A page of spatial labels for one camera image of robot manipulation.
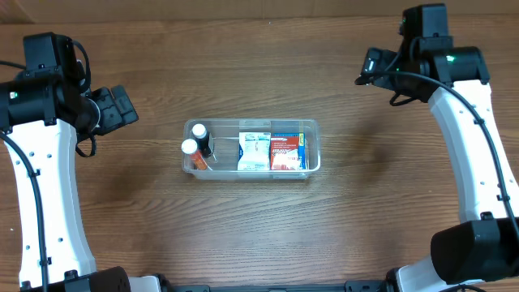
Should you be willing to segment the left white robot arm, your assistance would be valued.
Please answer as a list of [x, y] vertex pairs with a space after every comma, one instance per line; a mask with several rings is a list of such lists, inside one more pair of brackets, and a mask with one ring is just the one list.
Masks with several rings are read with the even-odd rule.
[[85, 93], [51, 75], [1, 85], [1, 138], [15, 171], [22, 291], [162, 291], [156, 276], [97, 269], [79, 206], [77, 144], [137, 120], [122, 86]]

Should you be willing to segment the white blue box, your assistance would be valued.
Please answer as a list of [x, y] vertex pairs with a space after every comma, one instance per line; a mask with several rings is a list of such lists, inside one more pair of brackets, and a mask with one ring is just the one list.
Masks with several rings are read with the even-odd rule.
[[270, 170], [270, 132], [240, 132], [238, 170]]

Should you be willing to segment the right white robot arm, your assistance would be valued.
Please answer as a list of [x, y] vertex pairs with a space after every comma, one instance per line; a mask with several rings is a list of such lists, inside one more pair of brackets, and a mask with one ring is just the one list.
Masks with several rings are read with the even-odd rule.
[[438, 122], [457, 184], [460, 222], [436, 233], [430, 254], [388, 272], [380, 291], [456, 291], [518, 275], [518, 184], [491, 108], [490, 76], [476, 47], [417, 57], [370, 48], [357, 85], [422, 101]]

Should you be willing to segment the orange bottle white cap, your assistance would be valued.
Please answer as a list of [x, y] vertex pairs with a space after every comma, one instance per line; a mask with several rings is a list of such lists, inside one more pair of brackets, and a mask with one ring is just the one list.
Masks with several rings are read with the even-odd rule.
[[198, 144], [193, 139], [186, 139], [182, 142], [182, 152], [186, 154], [195, 168], [198, 170], [207, 170], [208, 164], [204, 160], [201, 151], [199, 150]]

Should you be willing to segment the dark bottle white cap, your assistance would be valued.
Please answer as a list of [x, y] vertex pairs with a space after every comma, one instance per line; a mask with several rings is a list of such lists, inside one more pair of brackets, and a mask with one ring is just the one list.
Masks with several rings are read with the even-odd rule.
[[214, 140], [207, 127], [201, 123], [195, 124], [191, 129], [192, 135], [199, 146], [199, 150], [204, 158], [209, 158], [214, 154]]

